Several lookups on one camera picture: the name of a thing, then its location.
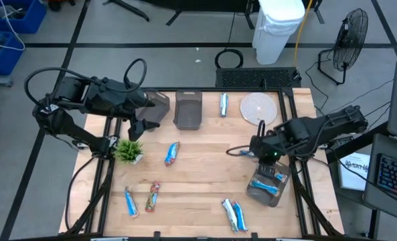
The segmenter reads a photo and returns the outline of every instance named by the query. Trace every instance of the black fan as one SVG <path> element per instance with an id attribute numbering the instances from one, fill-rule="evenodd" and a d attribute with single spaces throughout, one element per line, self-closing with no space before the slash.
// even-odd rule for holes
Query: black fan
<path id="1" fill-rule="evenodd" d="M 319 65 L 317 69 L 334 81 L 337 85 L 344 84 L 345 73 L 350 69 L 359 57 L 365 42 L 366 32 L 368 31 L 368 14 L 362 9 L 351 11 L 343 20 L 339 30 L 335 46 L 330 50 L 323 50 L 319 53 Z M 333 50 L 333 67 L 343 72 L 343 82 L 338 82 L 330 75 L 326 74 L 320 67 L 321 55 Z"/>

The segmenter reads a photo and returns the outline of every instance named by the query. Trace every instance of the wooden tabletop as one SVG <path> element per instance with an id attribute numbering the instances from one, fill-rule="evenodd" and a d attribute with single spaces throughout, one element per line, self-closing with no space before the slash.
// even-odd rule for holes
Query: wooden tabletop
<path id="1" fill-rule="evenodd" d="M 294 89 L 298 116 L 315 117 L 311 92 L 306 88 Z M 247 92 L 230 92 L 228 116 L 219 116 L 219 92 L 203 92 L 203 118 L 198 131 L 179 131 L 173 124 L 175 93 L 170 97 L 170 111 L 161 122 L 161 127 L 152 133 L 146 132 L 139 141 L 143 144 L 144 157 L 136 165 L 116 162 L 112 188 L 104 227 L 105 236 L 153 236 L 160 231 L 164 237 L 250 237 L 257 232 L 261 238 L 301 237 L 297 207 L 292 181 L 289 180 L 277 207 L 263 206 L 246 193 L 246 186 L 254 173 L 256 164 L 247 157 L 231 157 L 226 149 L 248 145 L 257 127 L 248 123 L 240 114 L 240 101 Z M 279 103 L 277 93 L 267 93 Z M 290 118 L 289 102 L 287 112 Z M 104 117 L 88 115 L 85 129 L 101 136 Z M 276 120 L 267 129 L 282 123 L 280 106 Z M 123 123 L 121 138 L 128 139 L 129 123 Z M 181 143 L 175 163 L 166 167 L 164 159 L 170 144 Z M 90 158 L 89 151 L 81 151 L 76 160 L 75 171 Z M 324 152 L 316 158 L 326 161 Z M 288 164 L 287 157 L 281 162 Z M 70 225 L 84 211 L 90 199 L 96 163 L 90 164 L 78 175 L 70 198 Z M 340 232 L 343 232 L 338 204 L 333 190 L 329 169 L 321 163 L 309 161 L 309 172 L 317 206 Z M 161 183 L 155 211 L 145 211 L 145 203 L 153 181 Z M 124 196 L 129 186 L 139 210 L 138 218 L 128 214 Z M 221 201 L 236 200 L 242 206 L 249 234 L 231 231 Z M 94 215 L 92 230 L 96 230 L 100 207 Z M 305 204 L 308 232 L 312 233 L 309 210 Z M 65 231 L 64 221 L 60 231 Z"/>

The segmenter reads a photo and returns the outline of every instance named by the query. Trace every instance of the gray floor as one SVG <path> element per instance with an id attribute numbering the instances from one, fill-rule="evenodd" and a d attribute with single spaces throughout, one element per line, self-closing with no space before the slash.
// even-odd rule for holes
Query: gray floor
<path id="1" fill-rule="evenodd" d="M 49 11 L 35 35 L 21 35 L 26 43 L 68 44 L 72 39 L 83 1 L 77 1 L 75 7 L 68 4 L 59 13 Z M 110 4 L 102 6 L 101 1 L 91 1 L 84 24 L 78 36 L 78 43 L 173 43 L 173 42 L 227 42 L 232 20 L 231 13 L 182 13 L 172 26 L 165 22 L 174 14 L 172 10 L 160 9 L 135 0 L 128 0 L 142 9 L 151 18 L 147 23 L 143 19 Z M 379 0 L 388 25 L 397 41 L 397 0 Z M 324 0 L 321 14 L 325 24 L 320 24 L 317 16 L 311 12 L 303 34 L 302 43 L 333 43 L 345 15 L 358 7 L 366 10 L 369 16 L 369 30 L 366 43 L 389 44 L 390 41 L 377 16 L 371 0 Z M 253 38 L 244 17 L 236 16 L 232 42 L 248 42 Z M 294 43 L 296 34 L 289 42 Z M 238 48 L 244 54 L 244 67 L 259 67 L 254 50 Z M 72 53 L 69 69 L 87 76 L 98 76 L 120 80 L 127 65 L 135 58 L 144 58 L 148 63 L 148 75 L 144 86 L 214 86 L 216 73 L 214 56 L 222 48 L 76 48 Z M 321 49 L 301 48 L 299 50 L 298 69 L 303 77 L 303 86 L 313 91 L 317 106 L 323 104 L 324 96 L 311 85 L 305 75 Z M 28 48 L 23 53 L 12 73 L 14 85 L 11 88 L 0 87 L 0 235 L 9 209 L 15 197 L 38 127 L 31 116 L 33 104 L 23 91 L 23 79 L 33 70 L 61 66 L 66 48 Z M 272 66 L 291 66 L 294 49 L 285 49 L 276 64 Z M 348 72 L 347 82 L 336 87 L 322 77 L 314 67 L 309 71 L 316 85 L 330 95 L 323 109 L 329 112 L 356 96 L 393 79 L 397 57 L 392 48 L 363 49 L 355 66 Z M 221 57 L 222 66 L 234 66 L 235 56 L 226 54 Z M 330 63 L 323 67 L 340 79 Z M 51 91 L 58 73 L 50 72 L 32 80 L 31 91 L 43 97 Z M 138 78 L 133 72 L 131 79 Z M 391 83 L 357 100 L 363 113 L 369 113 L 390 100 Z M 384 111 L 380 109 L 370 115 L 372 123 Z M 76 122 L 83 125 L 85 116 L 74 113 Z M 384 122 L 387 114 L 377 122 Z M 35 170 L 30 180 L 11 238 L 30 238 L 56 235 L 64 209 L 66 190 L 76 154 L 65 144 L 45 138 Z M 371 211 L 339 197 L 339 208 L 345 232 L 357 236 L 368 229 Z M 397 240 L 397 219 L 382 214 L 380 238 Z"/>

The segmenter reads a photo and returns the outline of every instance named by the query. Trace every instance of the yellow cable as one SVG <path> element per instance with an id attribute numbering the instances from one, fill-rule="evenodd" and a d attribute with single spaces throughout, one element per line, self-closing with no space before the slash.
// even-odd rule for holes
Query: yellow cable
<path id="1" fill-rule="evenodd" d="M 312 3 L 313 3 L 313 0 L 309 0 L 308 6 L 307 6 L 307 10 L 305 12 L 304 20 L 301 23 L 301 26 L 299 28 L 298 37 L 297 37 L 297 44 L 295 44 L 295 61 L 293 62 L 293 67 L 297 67 L 299 40 L 301 39 L 301 33 L 303 31 L 303 27 L 304 27 L 305 21 L 307 20 L 308 12 L 310 12 L 310 8 L 311 8 L 311 4 Z"/>

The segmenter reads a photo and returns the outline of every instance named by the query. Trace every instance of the white trash can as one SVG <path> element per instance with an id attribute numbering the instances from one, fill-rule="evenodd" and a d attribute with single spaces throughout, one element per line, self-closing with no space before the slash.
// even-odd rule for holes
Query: white trash can
<path id="1" fill-rule="evenodd" d="M 259 0 L 259 4 L 252 46 L 259 64 L 273 64 L 301 24 L 305 8 L 301 0 Z"/>

